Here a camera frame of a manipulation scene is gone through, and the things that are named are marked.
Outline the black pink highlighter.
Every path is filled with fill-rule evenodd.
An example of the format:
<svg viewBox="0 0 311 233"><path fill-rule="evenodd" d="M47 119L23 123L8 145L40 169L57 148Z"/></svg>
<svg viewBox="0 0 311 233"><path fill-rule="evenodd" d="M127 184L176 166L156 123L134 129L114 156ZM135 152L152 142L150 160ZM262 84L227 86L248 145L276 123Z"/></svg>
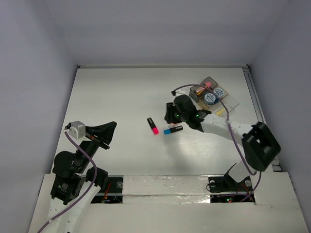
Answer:
<svg viewBox="0 0 311 233"><path fill-rule="evenodd" d="M152 120L151 117L147 118L147 122L148 122L148 124L149 124L149 126L150 126L150 128L151 128L151 130L153 132L153 134L154 135L159 134L159 130L158 130L157 126L155 125L155 123L154 123L154 121Z"/></svg>

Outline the blue lidded round jar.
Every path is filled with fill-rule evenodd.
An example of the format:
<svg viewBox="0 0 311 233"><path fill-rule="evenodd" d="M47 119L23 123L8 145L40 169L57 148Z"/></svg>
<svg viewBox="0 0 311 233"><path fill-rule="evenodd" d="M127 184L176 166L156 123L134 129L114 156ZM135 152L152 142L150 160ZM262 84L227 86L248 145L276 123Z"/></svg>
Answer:
<svg viewBox="0 0 311 233"><path fill-rule="evenodd" d="M203 97L203 103L206 105L213 105L216 101L216 96L212 93L206 93Z"/></svg>

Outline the yellow highlighter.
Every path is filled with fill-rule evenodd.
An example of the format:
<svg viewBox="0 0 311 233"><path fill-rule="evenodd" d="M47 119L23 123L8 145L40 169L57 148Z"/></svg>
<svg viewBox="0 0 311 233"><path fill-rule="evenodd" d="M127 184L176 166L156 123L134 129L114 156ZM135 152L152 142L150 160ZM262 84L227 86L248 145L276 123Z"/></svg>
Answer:
<svg viewBox="0 0 311 233"><path fill-rule="evenodd" d="M221 116L223 116L225 113L226 113L226 110L225 110L225 108L223 108L223 109L217 111L217 112L216 112L216 115L221 117Z"/></svg>

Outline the pink capped eraser bottle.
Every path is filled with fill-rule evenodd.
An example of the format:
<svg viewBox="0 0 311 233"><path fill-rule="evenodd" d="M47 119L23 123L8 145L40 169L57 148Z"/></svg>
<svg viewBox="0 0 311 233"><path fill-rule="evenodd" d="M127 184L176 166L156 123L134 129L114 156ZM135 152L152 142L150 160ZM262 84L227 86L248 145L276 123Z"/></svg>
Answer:
<svg viewBox="0 0 311 233"><path fill-rule="evenodd" d="M202 93L204 93L208 88L211 88L212 83L211 82L205 82L203 84L201 84L200 87L198 87L195 91L196 95L201 95Z"/></svg>

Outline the orange highlighter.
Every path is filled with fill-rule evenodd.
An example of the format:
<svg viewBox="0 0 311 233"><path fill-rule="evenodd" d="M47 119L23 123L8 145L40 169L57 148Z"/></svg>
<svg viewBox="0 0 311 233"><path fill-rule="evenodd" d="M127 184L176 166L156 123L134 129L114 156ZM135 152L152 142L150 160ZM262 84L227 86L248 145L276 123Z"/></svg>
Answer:
<svg viewBox="0 0 311 233"><path fill-rule="evenodd" d="M173 128L175 126L176 126L176 124L171 123L171 124L168 125L168 128Z"/></svg>

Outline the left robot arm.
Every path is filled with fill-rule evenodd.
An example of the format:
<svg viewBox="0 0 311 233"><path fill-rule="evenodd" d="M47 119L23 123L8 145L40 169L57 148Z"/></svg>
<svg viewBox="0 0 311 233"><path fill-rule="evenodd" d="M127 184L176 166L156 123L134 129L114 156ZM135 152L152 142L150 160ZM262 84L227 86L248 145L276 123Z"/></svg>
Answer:
<svg viewBox="0 0 311 233"><path fill-rule="evenodd" d="M38 232L76 232L94 197L109 191L108 173L97 167L93 156L99 148L110 148L116 126L114 121L99 126L74 121L64 127L63 132L76 152L64 150L54 158L48 219Z"/></svg>

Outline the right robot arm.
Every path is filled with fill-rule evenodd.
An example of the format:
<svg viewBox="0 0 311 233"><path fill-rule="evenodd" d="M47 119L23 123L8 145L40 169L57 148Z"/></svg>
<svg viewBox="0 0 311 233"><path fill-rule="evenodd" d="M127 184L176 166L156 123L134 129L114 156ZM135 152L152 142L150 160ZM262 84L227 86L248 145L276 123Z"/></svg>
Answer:
<svg viewBox="0 0 311 233"><path fill-rule="evenodd" d="M281 146L263 122L253 125L232 122L209 110L197 109L190 97L180 95L166 104L165 121L185 122L191 129L231 140L241 161L232 165L223 176L209 179L211 193L237 192L250 176L264 172L281 152Z"/></svg>

